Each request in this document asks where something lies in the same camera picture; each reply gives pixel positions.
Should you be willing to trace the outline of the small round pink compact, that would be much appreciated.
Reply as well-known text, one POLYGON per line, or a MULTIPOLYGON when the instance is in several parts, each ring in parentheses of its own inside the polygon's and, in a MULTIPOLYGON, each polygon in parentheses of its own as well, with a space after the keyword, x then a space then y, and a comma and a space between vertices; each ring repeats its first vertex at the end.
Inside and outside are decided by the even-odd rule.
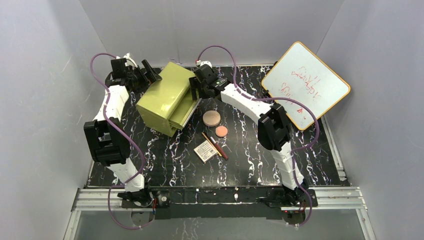
POLYGON ((229 132, 228 129, 225 126, 222 126, 222 125, 216 127, 216 129, 215 129, 215 134, 219 138, 226 137, 228 135, 228 132, 229 132))

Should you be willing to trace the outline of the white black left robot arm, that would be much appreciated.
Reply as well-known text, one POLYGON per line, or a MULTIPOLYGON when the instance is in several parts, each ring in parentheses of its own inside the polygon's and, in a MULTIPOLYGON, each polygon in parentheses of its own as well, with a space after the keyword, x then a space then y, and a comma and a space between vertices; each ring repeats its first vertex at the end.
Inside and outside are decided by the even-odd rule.
POLYGON ((92 160, 112 171, 120 181, 119 187, 124 191, 118 193, 118 197, 146 208, 155 199, 142 174, 143 169, 137 168, 131 160, 131 149, 138 151, 143 162, 145 155, 125 133, 122 114, 130 93, 144 91, 162 77, 147 60, 138 65, 128 54, 113 55, 110 63, 112 71, 106 79, 100 80, 95 72, 92 73, 104 88, 104 99, 94 119, 85 122, 83 130, 92 160))

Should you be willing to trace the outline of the large round pink compact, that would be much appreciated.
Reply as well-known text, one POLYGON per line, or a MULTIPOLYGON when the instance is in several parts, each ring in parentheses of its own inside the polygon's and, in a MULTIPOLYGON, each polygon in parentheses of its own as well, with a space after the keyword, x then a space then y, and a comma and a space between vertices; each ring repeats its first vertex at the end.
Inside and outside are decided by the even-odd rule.
POLYGON ((209 110, 203 114, 202 120, 206 126, 215 127, 221 122, 221 115, 215 110, 209 110))

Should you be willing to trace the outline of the white eyeshadow palette box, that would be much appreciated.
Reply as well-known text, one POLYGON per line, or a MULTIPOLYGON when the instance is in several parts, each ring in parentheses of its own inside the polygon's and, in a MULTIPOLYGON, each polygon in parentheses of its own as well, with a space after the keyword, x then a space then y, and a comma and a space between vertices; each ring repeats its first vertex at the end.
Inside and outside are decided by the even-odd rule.
POLYGON ((203 163, 206 163, 218 154, 207 140, 195 147, 194 152, 203 163))

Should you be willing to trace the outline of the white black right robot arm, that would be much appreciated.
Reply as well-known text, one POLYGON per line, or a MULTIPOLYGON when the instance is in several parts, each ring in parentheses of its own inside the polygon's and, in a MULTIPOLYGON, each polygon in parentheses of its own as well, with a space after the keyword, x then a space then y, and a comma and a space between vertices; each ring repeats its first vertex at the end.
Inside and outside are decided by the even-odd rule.
POLYGON ((189 78, 193 100, 215 98, 244 113, 257 124, 259 143, 270 151, 281 174, 282 190, 267 197, 277 206, 300 204, 313 206, 308 184, 297 167, 291 147, 290 123, 286 111, 278 103, 255 101, 254 96, 235 86, 234 82, 219 77, 208 61, 198 61, 195 76, 189 78))

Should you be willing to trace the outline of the olive green drawer box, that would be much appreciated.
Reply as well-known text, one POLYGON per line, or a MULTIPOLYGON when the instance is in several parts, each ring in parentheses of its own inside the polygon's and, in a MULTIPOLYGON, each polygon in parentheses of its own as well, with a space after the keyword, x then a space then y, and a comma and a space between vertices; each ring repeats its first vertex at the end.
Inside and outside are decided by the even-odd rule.
POLYGON ((200 103, 191 94, 189 78, 195 74, 169 62, 158 75, 162 79, 149 86, 136 109, 146 127, 173 137, 187 125, 200 103))

